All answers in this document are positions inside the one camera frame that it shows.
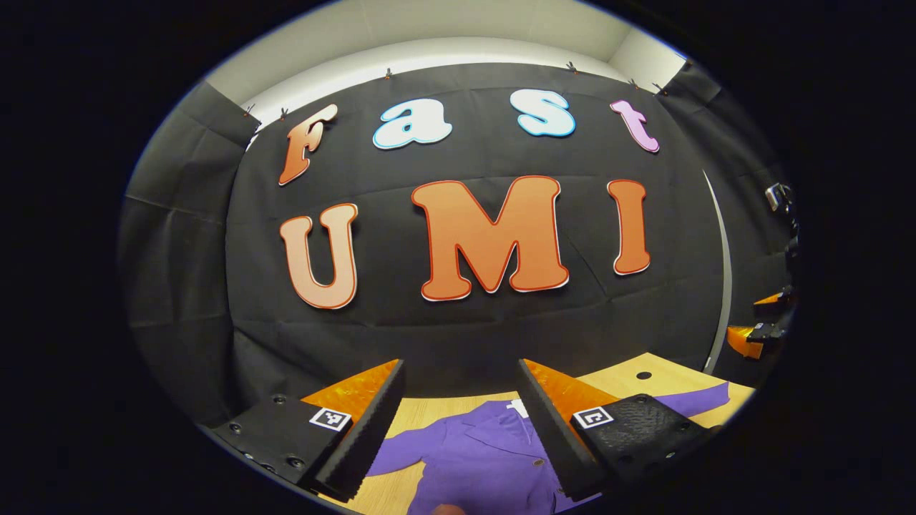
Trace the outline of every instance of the pink letter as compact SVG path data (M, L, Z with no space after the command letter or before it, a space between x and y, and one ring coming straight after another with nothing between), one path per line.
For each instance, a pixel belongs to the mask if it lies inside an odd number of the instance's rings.
M633 106L630 105L629 102L626 100L618 100L611 104L611 111L620 113L620 115L624 117L624 123L627 124L630 135L639 143L640 147L643 147L649 152L659 151L659 142L654 137L649 137L649 135L646 134L645 127L642 126L642 124L646 123L646 117L639 111L634 111Z

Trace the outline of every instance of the cutout letter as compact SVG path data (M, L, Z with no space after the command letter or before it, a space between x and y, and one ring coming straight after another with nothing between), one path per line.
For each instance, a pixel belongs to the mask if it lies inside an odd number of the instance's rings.
M617 201L617 221L620 223L620 253L614 260L614 272L622 276L641 272L649 267L642 213L646 188L636 181L610 181L607 192Z
M532 136L564 137L575 130L575 119L566 111L569 103L554 92L518 90L509 96L509 103L525 113L518 124Z
M438 181L413 191L426 212L431 277L420 290L428 301L454 301L471 293L458 269L458 252L487 293L499 289L509 257L518 248L518 268L509 277L515 291L560 288L569 270L560 263L554 203L560 184L550 177L519 177L509 186L496 222L464 184Z
M405 111L409 115L401 116ZM403 147L411 141L435 143L452 133L452 124L445 123L442 102L430 98L410 100L382 113L387 122L372 136L372 142L382 149Z
M639 143L640 147L653 153L659 151L658 140L654 137L649 137L649 134L646 133L646 128L642 126L642 124L646 123L646 117L643 116L642 113L634 111L633 106L626 100L614 102L611 104L611 110L623 116L624 123L627 124L630 135Z
M309 232L311 218L299 216L280 226L280 237L287 250L292 287L306 303L316 308L336 310L350 303L356 294L356 265L353 260L353 234L350 223L356 218L356 204L342 203L325 209L322 225L328 228L334 281L325 286L311 274Z
M293 179L296 179L305 170L309 169L311 160L305 157L305 149L314 152L318 144L322 142L324 133L324 124L337 116L337 105L331 104L309 116L301 124L294 126L287 134L289 139L289 148L287 149L287 163L283 167L283 173L280 173L280 186L286 186Z

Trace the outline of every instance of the white wall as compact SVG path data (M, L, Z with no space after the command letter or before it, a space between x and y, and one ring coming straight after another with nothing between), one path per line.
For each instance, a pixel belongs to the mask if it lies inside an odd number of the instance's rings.
M673 49L636 27L630 29L609 64L637 86L652 93L665 87L683 66L684 58Z
M344 88L384 77L386 68L398 74L451 64L520 62L565 69L570 60L579 71L627 80L612 65L565 49L513 39L432 38L386 45L324 62L240 105L247 108L254 104L251 115L267 125L279 118L281 107L293 111Z

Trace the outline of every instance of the white letter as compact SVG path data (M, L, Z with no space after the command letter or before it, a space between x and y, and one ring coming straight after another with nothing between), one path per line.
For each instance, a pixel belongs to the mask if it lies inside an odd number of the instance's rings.
M410 114L401 116L405 111ZM452 133L452 124L445 123L442 102L430 98L395 105L382 113L382 121L387 123L372 136L372 142L382 149L403 147L411 141L435 143Z
M566 108L566 99L554 92L518 90L509 96L509 103L524 115L518 124L532 136L569 136L575 130L575 119Z

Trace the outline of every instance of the black fabric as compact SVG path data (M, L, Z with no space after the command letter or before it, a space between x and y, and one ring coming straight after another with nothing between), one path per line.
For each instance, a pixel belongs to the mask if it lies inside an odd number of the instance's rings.
M533 137L509 103L518 89L562 95L576 129ZM380 150L372 136L389 107L433 98L452 133L430 145ZM643 113L660 152L643 150L609 105L626 99ZM311 166L278 187L291 128L328 104ZM228 294L234 323L233 374L245 402L274 391L313 391L393 358L405 359L409 397L492 393L515 388L511 367L528 357L571 375L650 351L700 368L721 308L722 251L709 188L693 145L655 97L588 74L523 64L467 64L396 74L328 95L265 126L239 165L226 230ZM507 279L461 301L428 302L426 218L410 200L433 181L462 181L496 219L509 184L523 175L560 182L556 202L562 264L570 282L519 293ZM644 202L645 272L613 271L619 249L611 180L639 181ZM338 203L358 205L353 223L358 288L339 310L305 304L292 288L279 226ZM333 278L327 231L309 236L314 277ZM516 267L511 258L507 274Z
M162 122L121 212L118 267L136 344L196 422L241 408L230 381L225 217L257 120L202 82Z
M685 64L665 90L668 95L657 98L699 151L722 213L732 267L728 322L755 325L753 303L791 281L783 254L790 226L764 196L769 186L787 182L785 170L737 99L703 68ZM713 373L758 387L775 359L770 353L748 360L723 344Z

